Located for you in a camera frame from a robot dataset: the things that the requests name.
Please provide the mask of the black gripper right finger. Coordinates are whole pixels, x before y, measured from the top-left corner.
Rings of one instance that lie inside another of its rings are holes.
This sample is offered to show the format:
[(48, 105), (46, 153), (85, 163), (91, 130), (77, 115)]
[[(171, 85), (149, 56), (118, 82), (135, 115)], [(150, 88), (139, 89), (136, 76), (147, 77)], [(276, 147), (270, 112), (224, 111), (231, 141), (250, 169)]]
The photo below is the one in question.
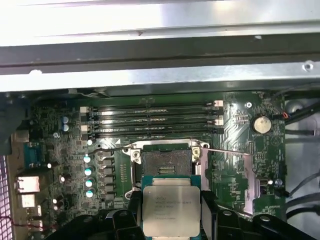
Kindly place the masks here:
[(246, 220), (238, 212), (223, 209), (211, 191), (202, 190), (201, 225), (209, 240), (308, 240), (309, 235), (268, 214)]

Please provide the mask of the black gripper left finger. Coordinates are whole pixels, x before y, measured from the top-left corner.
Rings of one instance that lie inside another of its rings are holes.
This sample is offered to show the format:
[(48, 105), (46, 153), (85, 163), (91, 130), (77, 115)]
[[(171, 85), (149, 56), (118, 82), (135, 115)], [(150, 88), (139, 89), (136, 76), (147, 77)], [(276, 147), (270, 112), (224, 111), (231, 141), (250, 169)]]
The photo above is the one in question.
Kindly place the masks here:
[(144, 240), (141, 228), (143, 194), (134, 191), (124, 209), (102, 209), (75, 217), (53, 233), (55, 240)]

